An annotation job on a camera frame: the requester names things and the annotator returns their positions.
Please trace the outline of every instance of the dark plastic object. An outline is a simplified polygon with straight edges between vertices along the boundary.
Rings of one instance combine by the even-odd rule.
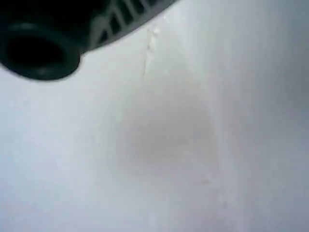
[[[0,62],[14,73],[52,81],[72,74],[81,55],[114,42],[176,0],[5,0]]]

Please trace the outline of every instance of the white surface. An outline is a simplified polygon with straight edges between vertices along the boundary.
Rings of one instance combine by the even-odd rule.
[[[1,71],[1,231],[308,231],[308,11],[183,0],[65,81]]]

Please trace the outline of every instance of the white plastic surface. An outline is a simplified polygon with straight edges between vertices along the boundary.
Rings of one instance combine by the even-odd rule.
[[[0,231],[308,231],[308,12],[182,0],[65,81],[2,70]]]

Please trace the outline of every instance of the black cylindrical nozzle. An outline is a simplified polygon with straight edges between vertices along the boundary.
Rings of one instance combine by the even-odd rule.
[[[24,0],[0,8],[0,62],[12,72],[52,81],[72,74],[81,55],[135,30],[176,0]]]

